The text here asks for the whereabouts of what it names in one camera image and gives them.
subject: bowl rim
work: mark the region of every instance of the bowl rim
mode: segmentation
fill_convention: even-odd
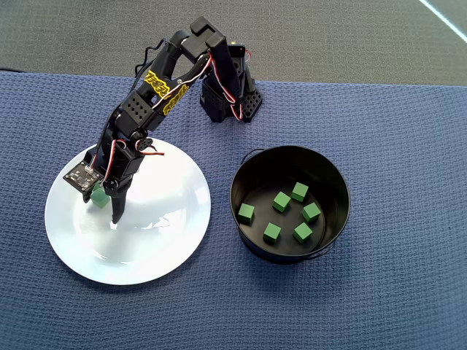
[[[239,221],[237,220],[236,218],[236,214],[234,212],[234,208],[232,206],[232,187],[234,185],[234,181],[235,181],[235,178],[237,176],[237,174],[239,173],[240,169],[242,168],[242,166],[244,166],[245,164],[247,164],[248,162],[252,161],[252,159],[254,159],[255,157],[257,157],[259,154],[263,153],[263,152],[268,152],[268,151],[272,151],[272,150],[275,150],[275,149],[278,149],[278,148],[302,148],[302,149],[305,149],[306,151],[310,151],[310,152],[313,152],[313,153],[316,153],[317,155],[319,155],[320,157],[323,157],[324,160],[326,162],[328,162],[331,166],[333,166],[337,173],[340,175],[340,177],[342,178],[342,181],[344,181],[344,185],[345,185],[345,189],[347,191],[347,197],[348,197],[348,205],[349,205],[349,210],[347,211],[347,216],[345,218],[345,221],[344,221],[344,224],[342,225],[342,228],[341,230],[323,247],[317,249],[317,250],[314,250],[310,253],[306,253],[306,254],[298,254],[298,255],[290,255],[290,254],[279,254],[279,253],[276,253],[276,252],[270,252],[269,250],[266,250],[260,246],[258,246],[256,243],[254,243],[248,236],[247,234],[242,230],[242,228],[240,227],[240,224],[239,224]],[[321,252],[322,250],[328,248],[331,244],[333,244],[336,239],[341,235],[342,231],[345,229],[345,226],[347,225],[347,222],[349,221],[349,217],[350,217],[350,204],[351,204],[351,201],[350,201],[350,191],[349,191],[349,186],[347,185],[347,181],[345,181],[345,178],[344,176],[342,175],[342,173],[339,171],[339,169],[327,158],[325,157],[324,155],[322,155],[321,153],[317,152],[317,151],[314,151],[313,149],[310,149],[310,148],[307,148],[307,147],[303,147],[303,146],[296,146],[296,145],[293,145],[293,144],[290,144],[290,145],[283,145],[283,146],[275,146],[275,147],[270,147],[270,148],[266,148],[266,149],[263,149],[262,151],[252,155],[251,157],[249,157],[246,161],[244,161],[240,167],[237,169],[237,171],[235,172],[235,175],[233,175],[233,179],[231,181],[231,187],[230,187],[230,190],[229,190],[229,193],[228,193],[228,201],[230,203],[230,206],[231,206],[231,213],[232,213],[232,216],[233,216],[233,220],[235,221],[236,223],[236,226],[237,228],[239,229],[239,231],[242,233],[242,235],[253,245],[253,246],[256,246],[257,248],[259,248],[260,250],[268,253],[268,254],[272,254],[272,255],[275,255],[277,257],[284,257],[284,258],[301,258],[301,259],[306,259],[308,258],[310,255],[313,255],[313,254],[317,254],[319,252]]]

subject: white plate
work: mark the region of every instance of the white plate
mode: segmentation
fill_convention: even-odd
[[[53,250],[73,271],[107,284],[142,283],[183,264],[201,243],[211,214],[206,179],[181,149],[155,139],[154,146],[166,155],[144,158],[116,225],[112,203],[103,209],[84,203],[63,180],[87,150],[53,182],[45,227]]]

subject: circuit board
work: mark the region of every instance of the circuit board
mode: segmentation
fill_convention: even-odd
[[[101,175],[97,171],[86,169],[87,165],[88,164],[81,162],[63,177],[65,181],[81,193],[92,190],[97,181],[101,179]]]

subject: green cube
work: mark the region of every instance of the green cube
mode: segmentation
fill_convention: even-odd
[[[301,213],[303,214],[306,222],[310,222],[317,219],[320,216],[321,211],[318,209],[316,203],[311,203],[304,207],[304,210]]]
[[[312,229],[308,227],[308,225],[303,222],[300,226],[298,226],[294,231],[293,231],[293,236],[297,239],[297,241],[302,244],[305,242],[307,239],[309,239],[312,236]]]
[[[249,225],[251,224],[251,220],[253,219],[253,212],[255,210],[254,206],[250,206],[248,204],[242,203],[239,210],[239,221]]]
[[[268,224],[268,227],[264,230],[263,239],[270,243],[275,243],[280,234],[280,227],[275,224]]]
[[[99,185],[94,187],[93,192],[90,195],[90,199],[101,209],[110,202],[110,197],[105,194],[104,188]]]
[[[272,206],[282,213],[289,205],[289,202],[290,197],[283,192],[279,192],[279,194],[274,199]]]
[[[299,202],[303,202],[305,199],[306,191],[308,191],[308,186],[297,182],[295,184],[295,187],[293,188],[292,195],[290,195],[290,197]]]

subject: plate rim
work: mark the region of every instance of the plate rim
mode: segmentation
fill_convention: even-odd
[[[58,172],[58,174],[56,175],[55,179],[53,180],[53,183],[52,185],[50,186],[49,188],[49,192],[47,194],[47,200],[45,201],[45,207],[44,207],[44,224],[45,224],[45,232],[47,234],[47,239],[49,240],[49,243],[52,247],[52,250],[54,251],[55,255],[60,259],[60,261],[66,265],[67,268],[70,268],[73,272],[75,272],[76,274],[82,276],[82,277],[85,277],[86,279],[89,279],[91,281],[94,281],[94,282],[98,282],[98,283],[102,283],[102,284],[107,284],[107,285],[112,285],[112,286],[132,286],[132,285],[137,285],[137,284],[143,284],[143,283],[147,283],[147,282],[150,282],[150,281],[155,281],[156,279],[159,279],[161,277],[164,277],[165,275],[171,273],[172,271],[176,270],[177,268],[179,268],[181,265],[183,265],[193,254],[194,252],[197,250],[197,248],[199,247],[199,245],[201,244],[201,242],[203,241],[203,238],[204,236],[206,235],[206,232],[207,232],[207,229],[209,227],[209,223],[211,221],[211,211],[212,211],[212,201],[211,201],[211,192],[209,190],[209,184],[206,180],[206,177],[204,176],[204,173],[203,171],[201,170],[201,168],[199,167],[198,163],[195,162],[195,160],[189,156],[188,153],[186,153],[183,149],[167,142],[167,141],[164,141],[164,140],[160,140],[160,139],[155,139],[153,137],[150,137],[150,139],[152,139],[153,141],[156,141],[156,142],[162,142],[164,144],[168,144],[172,147],[175,147],[177,148],[180,152],[183,152],[194,164],[195,166],[198,168],[198,170],[200,171],[201,175],[203,176],[203,179],[206,183],[206,188],[207,188],[207,192],[208,192],[208,198],[209,198],[209,216],[208,216],[208,219],[207,219],[207,222],[206,222],[206,227],[203,228],[203,236],[201,237],[200,241],[198,242],[198,244],[196,244],[195,247],[193,247],[193,251],[177,266],[174,266],[172,269],[168,270],[167,272],[165,272],[164,274],[158,276],[158,277],[155,277],[155,278],[151,278],[151,279],[145,279],[144,281],[139,281],[139,282],[129,282],[129,283],[114,283],[114,282],[110,282],[110,281],[100,281],[96,278],[93,278],[91,276],[89,276],[88,274],[86,273],[80,273],[78,271],[75,270],[75,268],[71,267],[69,264],[67,264],[62,256],[59,255],[59,253],[57,252],[57,250],[55,249],[55,246],[52,242],[52,240],[50,239],[50,235],[49,235],[49,230],[47,229],[47,207],[48,207],[48,203],[49,203],[49,199],[50,199],[50,192],[53,188],[53,186],[55,185],[55,183],[59,180],[61,180],[61,176],[60,176],[60,173],[72,162],[74,162],[75,158],[79,158],[80,157],[80,154],[83,153],[83,152],[87,152],[89,149],[92,149],[93,147],[96,146],[96,144],[92,145],[92,146],[89,146],[88,148],[84,149],[83,151],[79,152],[77,155],[75,155],[66,165],[63,166],[63,168]]]

